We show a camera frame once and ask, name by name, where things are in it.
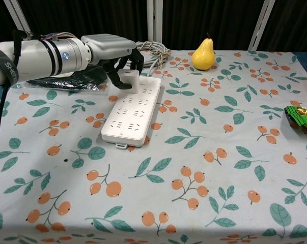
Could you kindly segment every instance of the candy wrapper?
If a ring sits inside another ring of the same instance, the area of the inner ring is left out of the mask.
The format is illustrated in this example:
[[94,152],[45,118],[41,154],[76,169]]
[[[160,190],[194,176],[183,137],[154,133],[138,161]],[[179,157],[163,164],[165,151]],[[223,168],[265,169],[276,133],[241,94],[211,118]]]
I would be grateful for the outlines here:
[[285,108],[285,113],[297,125],[307,129],[307,108],[288,106]]

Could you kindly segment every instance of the white power strip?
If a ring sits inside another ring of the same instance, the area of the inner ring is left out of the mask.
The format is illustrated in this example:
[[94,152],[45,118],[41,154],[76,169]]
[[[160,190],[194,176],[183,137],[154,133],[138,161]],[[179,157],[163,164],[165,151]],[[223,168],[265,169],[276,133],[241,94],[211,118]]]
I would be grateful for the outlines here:
[[140,76],[139,84],[138,93],[125,92],[124,97],[117,100],[101,130],[102,139],[115,143],[120,149],[126,149],[128,145],[143,146],[161,79]]

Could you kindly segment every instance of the pear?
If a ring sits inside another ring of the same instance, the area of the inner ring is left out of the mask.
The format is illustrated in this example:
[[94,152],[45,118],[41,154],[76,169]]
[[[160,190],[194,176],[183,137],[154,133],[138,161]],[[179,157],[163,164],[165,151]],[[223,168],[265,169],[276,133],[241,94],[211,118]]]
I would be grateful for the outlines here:
[[208,70],[214,64],[214,61],[213,41],[211,38],[206,38],[193,53],[192,63],[198,70]]

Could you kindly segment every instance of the table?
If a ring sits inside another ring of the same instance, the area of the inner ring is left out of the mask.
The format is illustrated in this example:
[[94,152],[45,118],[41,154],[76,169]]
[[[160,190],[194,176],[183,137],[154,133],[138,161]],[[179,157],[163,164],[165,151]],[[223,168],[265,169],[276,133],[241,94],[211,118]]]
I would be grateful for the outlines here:
[[0,140],[0,243],[307,244],[307,74],[283,52],[173,51],[142,148],[100,129],[107,95],[14,86]]

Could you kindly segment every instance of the tablecloth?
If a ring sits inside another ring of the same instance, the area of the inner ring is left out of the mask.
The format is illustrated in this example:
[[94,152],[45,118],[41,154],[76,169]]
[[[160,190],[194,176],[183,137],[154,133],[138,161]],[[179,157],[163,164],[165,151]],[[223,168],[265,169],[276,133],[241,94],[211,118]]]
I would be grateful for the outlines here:
[[307,73],[283,52],[173,51],[145,145],[100,136],[121,91],[13,86],[0,139],[0,243],[307,244]]

